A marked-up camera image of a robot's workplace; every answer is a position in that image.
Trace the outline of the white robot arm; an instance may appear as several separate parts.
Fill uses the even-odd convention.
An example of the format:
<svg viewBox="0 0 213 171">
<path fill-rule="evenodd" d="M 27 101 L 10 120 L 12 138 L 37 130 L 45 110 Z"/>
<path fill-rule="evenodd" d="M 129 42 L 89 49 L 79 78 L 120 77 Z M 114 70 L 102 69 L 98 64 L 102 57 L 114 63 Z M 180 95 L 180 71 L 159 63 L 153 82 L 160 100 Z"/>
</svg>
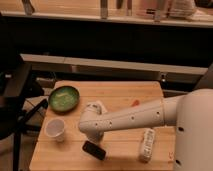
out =
<svg viewBox="0 0 213 171">
<path fill-rule="evenodd" d="M 198 89 L 107 114 L 89 104 L 78 124 L 93 142 L 100 142 L 107 131 L 160 126 L 176 127 L 173 171 L 213 171 L 213 89 Z"/>
</svg>

